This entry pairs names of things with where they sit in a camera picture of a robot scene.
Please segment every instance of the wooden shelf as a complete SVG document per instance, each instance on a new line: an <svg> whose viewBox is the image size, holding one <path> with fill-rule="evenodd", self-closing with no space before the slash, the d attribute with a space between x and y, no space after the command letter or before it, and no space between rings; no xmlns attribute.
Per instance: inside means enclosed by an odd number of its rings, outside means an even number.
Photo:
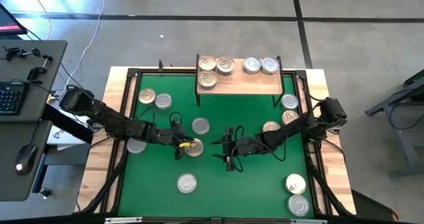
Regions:
<svg viewBox="0 0 424 224"><path fill-rule="evenodd" d="M217 85L211 90L205 90L197 83L198 94L261 94L280 95L283 93L280 73L266 75L259 71L249 75L243 71L244 59L234 59L234 71L229 76L217 73Z"/></svg>

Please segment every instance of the silver can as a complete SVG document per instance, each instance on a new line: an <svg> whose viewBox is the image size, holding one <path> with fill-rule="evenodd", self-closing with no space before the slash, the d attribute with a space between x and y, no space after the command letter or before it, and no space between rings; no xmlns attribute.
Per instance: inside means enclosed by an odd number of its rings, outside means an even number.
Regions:
<svg viewBox="0 0 424 224"><path fill-rule="evenodd" d="M138 100L145 105L153 105L156 92L153 89L145 88L138 94Z"/></svg>
<svg viewBox="0 0 424 224"><path fill-rule="evenodd" d="M285 125L293 122L294 120L298 118L299 118L299 115L296 113L296 111L284 111L282 115L283 124Z"/></svg>
<svg viewBox="0 0 424 224"><path fill-rule="evenodd" d="M275 122L275 121L268 121L262 127L262 131L263 132L266 132L266 131L276 131L276 130L278 130L280 128L281 128L281 126L277 122Z"/></svg>
<svg viewBox="0 0 424 224"><path fill-rule="evenodd" d="M285 94L283 98L281 98L281 106L286 110L296 109L298 105L299 100L295 95Z"/></svg>
<svg viewBox="0 0 424 224"><path fill-rule="evenodd" d="M290 174L286 178L286 188L292 194L302 194L306 190L306 181L299 174Z"/></svg>
<svg viewBox="0 0 424 224"><path fill-rule="evenodd" d="M280 69L280 63L275 58L264 58L261 70L266 75L275 74Z"/></svg>
<svg viewBox="0 0 424 224"><path fill-rule="evenodd" d="M196 189L197 180L193 174L182 174L177 180L178 190L183 194L189 194Z"/></svg>
<svg viewBox="0 0 424 224"><path fill-rule="evenodd" d="M198 117L191 123L191 128L197 135L204 135L209 131L209 121L206 118Z"/></svg>
<svg viewBox="0 0 424 224"><path fill-rule="evenodd" d="M199 68L202 71L213 71L217 66L217 60L211 55L204 55L199 58Z"/></svg>
<svg viewBox="0 0 424 224"><path fill-rule="evenodd" d="M156 106L161 110L166 110L172 105L172 98L168 93L161 93L154 100Z"/></svg>
<svg viewBox="0 0 424 224"><path fill-rule="evenodd" d="M191 157L197 157L203 152L203 142L194 138L189 146L184 147L184 151Z"/></svg>
<svg viewBox="0 0 424 224"><path fill-rule="evenodd" d="M305 216L309 211L309 202L301 195L291 196L287 205L289 211L298 217Z"/></svg>
<svg viewBox="0 0 424 224"><path fill-rule="evenodd" d="M129 138L127 141L127 150L133 154L141 154L147 147L146 142Z"/></svg>
<svg viewBox="0 0 424 224"><path fill-rule="evenodd" d="M218 73L222 76L229 76L234 71L234 60L230 57L222 57L217 61Z"/></svg>
<svg viewBox="0 0 424 224"><path fill-rule="evenodd" d="M243 61L243 70L247 74L253 75L257 74L260 70L261 63L258 58L255 57L249 57L244 59Z"/></svg>
<svg viewBox="0 0 424 224"><path fill-rule="evenodd" d="M198 82L203 89L213 89L217 84L218 76L212 71L203 71L199 73Z"/></svg>

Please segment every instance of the computer mouse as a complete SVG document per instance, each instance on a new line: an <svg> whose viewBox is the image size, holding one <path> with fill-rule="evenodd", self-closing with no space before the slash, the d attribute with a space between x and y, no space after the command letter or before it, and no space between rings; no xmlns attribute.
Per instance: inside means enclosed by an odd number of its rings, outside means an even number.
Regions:
<svg viewBox="0 0 424 224"><path fill-rule="evenodd" d="M27 175L31 172L36 154L37 146L33 144L27 144L19 150L15 159L15 171L18 175Z"/></svg>

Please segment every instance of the monitor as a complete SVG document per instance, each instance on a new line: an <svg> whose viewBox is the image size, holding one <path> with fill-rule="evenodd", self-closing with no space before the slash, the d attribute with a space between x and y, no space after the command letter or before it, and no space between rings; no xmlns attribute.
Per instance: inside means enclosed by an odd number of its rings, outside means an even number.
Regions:
<svg viewBox="0 0 424 224"><path fill-rule="evenodd" d="M0 36L27 34L27 32L26 28L0 4Z"/></svg>

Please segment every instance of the black floor stripe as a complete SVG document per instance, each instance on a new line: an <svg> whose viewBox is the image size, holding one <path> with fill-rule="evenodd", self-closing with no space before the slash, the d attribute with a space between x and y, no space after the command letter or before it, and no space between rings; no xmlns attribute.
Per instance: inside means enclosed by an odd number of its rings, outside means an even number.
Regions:
<svg viewBox="0 0 424 224"><path fill-rule="evenodd" d="M303 23L302 10L300 8L300 1L293 0L293 2L294 2L294 9L296 12L296 17L297 17L297 27L299 29L300 44L302 46L303 59L305 60L305 67L307 69L312 69L312 59L311 59L311 54L309 52L309 46L307 44L305 25Z"/></svg>
<svg viewBox="0 0 424 224"><path fill-rule="evenodd" d="M423 18L330 18L304 17L305 22L318 23L424 23Z"/></svg>
<svg viewBox="0 0 424 224"><path fill-rule="evenodd" d="M12 13L16 18L46 19L44 13ZM94 14L70 14L70 13L49 13L50 19L81 19L97 20L99 15ZM296 17L273 17L273 16L197 16L197 15L102 15L101 20L116 21L291 21Z"/></svg>

